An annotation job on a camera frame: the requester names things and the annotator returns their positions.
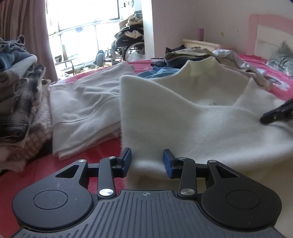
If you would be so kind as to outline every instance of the window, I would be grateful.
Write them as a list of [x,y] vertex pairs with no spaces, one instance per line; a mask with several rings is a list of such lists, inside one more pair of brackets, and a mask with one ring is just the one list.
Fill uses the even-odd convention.
[[[78,55],[74,65],[95,60],[119,32],[118,0],[47,0],[47,28],[53,58]],[[60,64],[62,70],[66,64]]]
[[115,19],[119,19],[117,0],[58,0],[59,31]]

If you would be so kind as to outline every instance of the red bedsheet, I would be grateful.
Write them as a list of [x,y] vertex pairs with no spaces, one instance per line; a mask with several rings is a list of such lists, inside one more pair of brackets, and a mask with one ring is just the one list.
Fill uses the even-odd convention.
[[[270,67],[266,66],[265,59],[256,56],[240,56],[243,60],[255,65],[257,68],[262,68],[267,71],[270,76],[269,80],[273,82],[273,89],[271,93],[276,95],[282,100],[288,100],[293,97],[293,81],[284,73],[278,72]],[[151,70],[150,66],[152,60],[142,60],[136,62],[130,62],[133,65],[136,73],[140,73],[146,70]],[[104,68],[90,71],[84,74],[79,74],[66,79],[66,82],[74,82],[79,78],[85,77]],[[58,158],[52,155],[45,156],[28,164],[25,170],[21,173],[7,172],[0,177],[0,234],[4,238],[9,238],[18,229],[19,226],[13,215],[11,203],[13,197],[23,188],[28,185],[41,180],[42,178],[52,174],[53,172],[63,168],[64,166],[78,160],[86,159],[88,163],[98,163],[102,158],[108,156],[118,156],[121,151],[120,139],[112,139],[106,141],[98,146],[88,149],[78,155],[72,156],[69,159],[59,161]],[[117,192],[124,188],[123,179],[115,179],[115,186]],[[90,179],[89,191],[95,193],[97,191],[97,179]]]

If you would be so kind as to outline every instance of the wheelchair wheel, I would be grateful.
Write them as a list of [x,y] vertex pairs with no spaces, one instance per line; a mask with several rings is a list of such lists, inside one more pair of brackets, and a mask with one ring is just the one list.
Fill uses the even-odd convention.
[[134,52],[140,55],[145,55],[144,42],[138,42],[131,45],[129,48],[126,48],[123,51],[123,60],[128,62],[129,56]]

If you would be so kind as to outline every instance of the bed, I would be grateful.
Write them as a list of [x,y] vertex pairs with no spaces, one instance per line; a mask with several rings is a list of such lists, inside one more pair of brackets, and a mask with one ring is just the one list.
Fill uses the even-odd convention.
[[[293,21],[272,15],[251,15],[249,18],[249,34],[246,55],[240,57],[267,71],[268,79],[273,82],[271,92],[282,100],[293,97],[293,81],[284,73],[268,67],[266,59],[277,49],[282,40],[286,40],[293,48]],[[152,69],[152,60],[130,62],[136,73]],[[66,82],[73,82],[97,72],[97,69],[85,74],[79,74],[66,79]],[[59,161],[52,155],[28,164],[21,173],[7,172],[0,177],[0,234],[9,238],[15,233],[19,226],[12,212],[11,202],[13,197],[28,185],[50,175],[60,168],[80,159],[87,159],[89,163],[97,163],[107,156],[118,156],[121,151],[120,139],[112,139],[100,145],[90,148],[78,155]],[[115,179],[117,192],[124,188],[123,179]],[[89,191],[96,192],[97,179],[92,178],[89,184]]]

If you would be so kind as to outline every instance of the wheelchair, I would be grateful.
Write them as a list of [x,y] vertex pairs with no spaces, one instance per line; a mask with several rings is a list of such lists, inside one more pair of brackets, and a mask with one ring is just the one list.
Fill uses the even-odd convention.
[[134,52],[145,55],[144,36],[131,38],[122,35],[112,43],[111,48],[105,52],[99,51],[96,63],[99,67],[103,67],[106,62],[110,62],[112,65],[118,64],[122,60],[128,62],[130,54]]

